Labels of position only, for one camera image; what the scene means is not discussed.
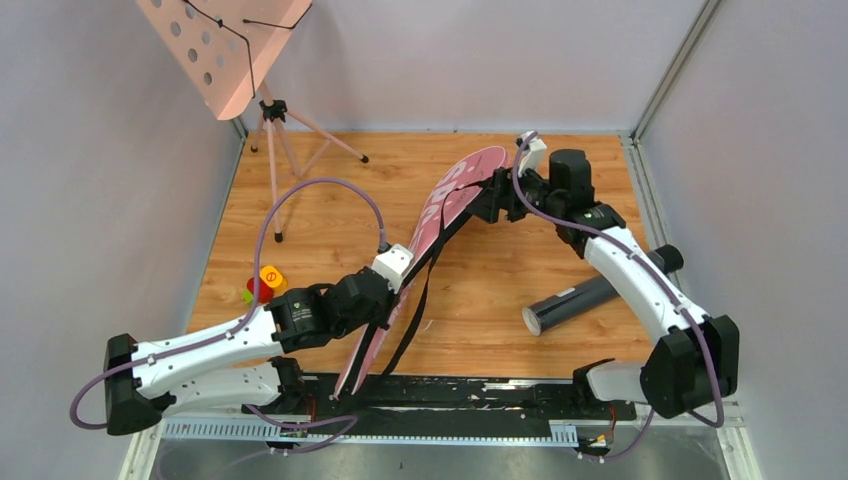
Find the pink racket cover bag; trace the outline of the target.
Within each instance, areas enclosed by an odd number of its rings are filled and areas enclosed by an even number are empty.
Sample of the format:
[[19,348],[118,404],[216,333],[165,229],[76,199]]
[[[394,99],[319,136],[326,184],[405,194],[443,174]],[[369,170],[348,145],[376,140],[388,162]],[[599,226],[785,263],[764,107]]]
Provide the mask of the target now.
[[457,162],[427,197],[409,245],[404,248],[395,245],[374,261],[372,268],[376,269],[388,261],[398,263],[404,256],[403,278],[386,322],[367,327],[351,352],[336,382],[335,399],[352,396],[360,389],[388,336],[388,329],[403,310],[410,282],[421,269],[435,264],[444,243],[470,218],[466,208],[481,195],[494,172],[507,164],[507,151],[501,146],[480,149]]

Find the black shuttlecock tube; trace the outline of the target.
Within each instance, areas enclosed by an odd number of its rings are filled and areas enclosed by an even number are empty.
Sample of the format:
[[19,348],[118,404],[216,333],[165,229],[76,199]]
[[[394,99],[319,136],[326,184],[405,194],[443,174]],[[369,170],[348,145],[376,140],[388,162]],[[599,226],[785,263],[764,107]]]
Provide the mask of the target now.
[[596,276],[524,307],[521,317],[534,336],[541,336],[617,297],[618,293],[610,282],[603,276]]

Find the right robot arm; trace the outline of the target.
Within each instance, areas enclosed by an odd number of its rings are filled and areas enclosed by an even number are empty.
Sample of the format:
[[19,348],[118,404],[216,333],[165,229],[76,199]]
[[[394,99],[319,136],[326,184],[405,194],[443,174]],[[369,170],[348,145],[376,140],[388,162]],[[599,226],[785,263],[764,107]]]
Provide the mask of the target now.
[[596,417],[611,401],[649,405],[664,418],[716,405],[736,393],[740,331],[727,315],[712,316],[688,299],[639,247],[623,218],[595,198],[591,165],[582,150],[561,149],[548,160],[548,178],[530,169],[497,168],[477,181],[481,193],[468,212],[493,223],[533,213],[555,224],[571,246],[635,313],[654,346],[642,364],[602,360],[574,373],[571,403]]

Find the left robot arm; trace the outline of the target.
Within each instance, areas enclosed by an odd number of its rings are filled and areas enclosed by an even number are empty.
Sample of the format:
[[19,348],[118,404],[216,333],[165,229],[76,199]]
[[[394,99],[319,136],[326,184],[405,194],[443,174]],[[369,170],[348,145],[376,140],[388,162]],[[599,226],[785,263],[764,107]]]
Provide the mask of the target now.
[[104,367],[106,431],[136,433],[157,424],[178,400],[176,389],[195,377],[232,364],[319,348],[364,325],[383,327],[403,278],[388,279],[370,267],[336,284],[293,288],[274,298],[251,321],[166,340],[139,342],[128,333],[107,342]]

